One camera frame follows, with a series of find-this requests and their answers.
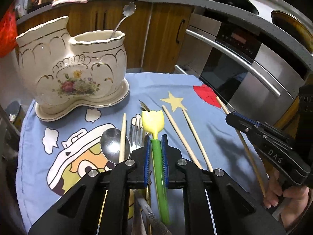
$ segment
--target oven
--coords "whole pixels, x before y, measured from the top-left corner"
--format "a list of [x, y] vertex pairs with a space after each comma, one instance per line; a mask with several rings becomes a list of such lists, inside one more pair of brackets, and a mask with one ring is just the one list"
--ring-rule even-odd
[[258, 37], [228, 21], [193, 13], [175, 66], [210, 86], [230, 111], [275, 124], [304, 84]]

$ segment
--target white ceramic pot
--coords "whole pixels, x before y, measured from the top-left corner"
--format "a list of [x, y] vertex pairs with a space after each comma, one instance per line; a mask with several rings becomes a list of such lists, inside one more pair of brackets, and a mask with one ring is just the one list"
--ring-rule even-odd
[[120, 87], [126, 72], [125, 34], [112, 30], [70, 37], [68, 17], [19, 35], [17, 71], [42, 112], [64, 112], [78, 100], [101, 106]]

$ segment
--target floral decoration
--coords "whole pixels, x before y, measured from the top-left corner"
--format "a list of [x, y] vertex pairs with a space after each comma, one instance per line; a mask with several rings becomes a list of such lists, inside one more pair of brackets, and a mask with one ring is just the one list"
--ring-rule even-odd
[[96, 91], [99, 91], [100, 84], [97, 84], [91, 77], [81, 78], [81, 70], [73, 72], [73, 77], [69, 77], [67, 73], [64, 73], [66, 80], [60, 83], [58, 89], [52, 89], [53, 92], [58, 92], [60, 98], [63, 96], [78, 96], [78, 95], [94, 95]]

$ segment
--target red plastic bag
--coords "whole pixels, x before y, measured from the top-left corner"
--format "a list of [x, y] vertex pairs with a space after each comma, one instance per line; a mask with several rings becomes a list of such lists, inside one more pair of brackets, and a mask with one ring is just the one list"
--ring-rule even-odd
[[15, 12], [11, 5], [0, 21], [0, 57], [6, 56], [15, 48], [17, 36]]

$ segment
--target screw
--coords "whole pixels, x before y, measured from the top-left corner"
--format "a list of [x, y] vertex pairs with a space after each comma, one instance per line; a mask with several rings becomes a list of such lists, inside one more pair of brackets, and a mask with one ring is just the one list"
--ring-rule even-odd
[[186, 161], [185, 159], [179, 159], [179, 160], [177, 161], [177, 163], [178, 163], [179, 165], [181, 165], [181, 166], [184, 166], [184, 165], [187, 164], [187, 161]]
[[215, 175], [217, 175], [218, 177], [222, 177], [224, 176], [224, 172], [221, 169], [217, 169], [215, 170]]
[[95, 177], [96, 175], [98, 175], [98, 171], [96, 169], [92, 169], [88, 172], [88, 176], [90, 177]]
[[133, 165], [135, 164], [135, 161], [132, 160], [132, 159], [128, 159], [128, 160], [125, 161], [125, 164], [126, 164], [127, 166], [133, 166]]

